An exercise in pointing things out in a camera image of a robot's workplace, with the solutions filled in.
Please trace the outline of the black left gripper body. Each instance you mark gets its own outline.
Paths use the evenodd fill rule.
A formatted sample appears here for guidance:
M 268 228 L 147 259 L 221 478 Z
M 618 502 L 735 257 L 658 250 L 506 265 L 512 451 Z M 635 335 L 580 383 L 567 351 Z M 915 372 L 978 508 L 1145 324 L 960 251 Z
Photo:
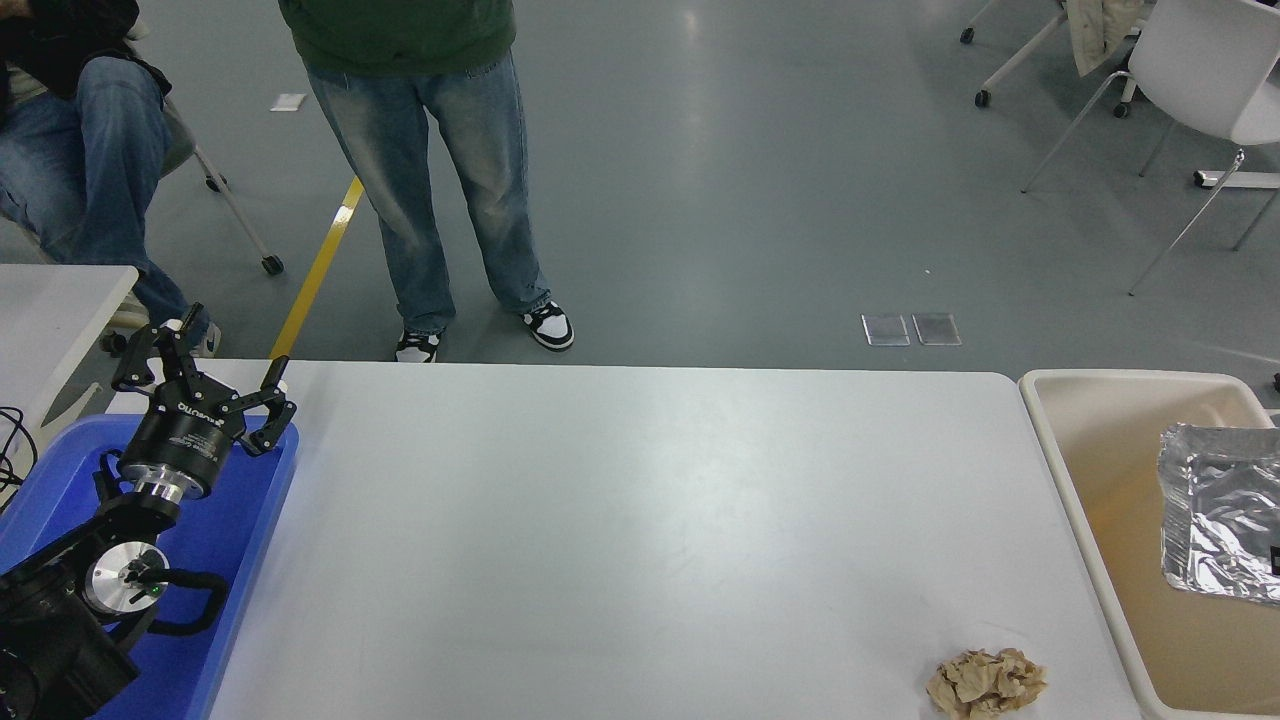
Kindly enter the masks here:
M 242 411 L 223 411 L 237 391 L 209 377 L 163 382 L 148 410 L 119 457 L 122 479 L 140 484 L 174 486 L 202 498 L 244 432 Z

